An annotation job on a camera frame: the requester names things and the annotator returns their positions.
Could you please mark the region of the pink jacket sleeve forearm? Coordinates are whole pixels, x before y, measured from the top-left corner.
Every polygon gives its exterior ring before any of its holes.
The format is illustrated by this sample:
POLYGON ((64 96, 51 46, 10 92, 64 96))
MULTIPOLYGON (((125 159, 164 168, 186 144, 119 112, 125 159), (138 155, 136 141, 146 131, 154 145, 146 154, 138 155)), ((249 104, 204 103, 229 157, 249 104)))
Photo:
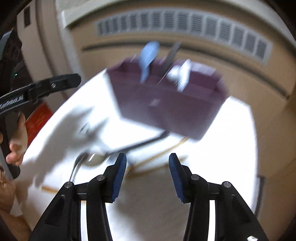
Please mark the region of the pink jacket sleeve forearm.
POLYGON ((11 210, 16 196, 16 185, 13 181, 7 179, 3 168, 1 167, 1 240, 8 240, 3 237, 5 226, 11 232, 11 237, 16 240, 29 240, 31 230, 22 215, 14 216, 11 210))

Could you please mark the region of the person left hand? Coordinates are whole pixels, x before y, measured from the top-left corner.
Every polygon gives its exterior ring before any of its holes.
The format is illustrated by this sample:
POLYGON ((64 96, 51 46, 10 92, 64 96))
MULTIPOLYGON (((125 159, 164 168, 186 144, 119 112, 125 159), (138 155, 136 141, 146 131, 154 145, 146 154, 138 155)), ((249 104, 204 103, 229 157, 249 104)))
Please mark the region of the person left hand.
POLYGON ((8 141, 10 151, 6 155, 7 164, 19 167, 23 162, 23 156, 28 146, 28 134, 25 121, 25 115, 23 113, 18 113, 16 128, 12 134, 12 137, 8 141))

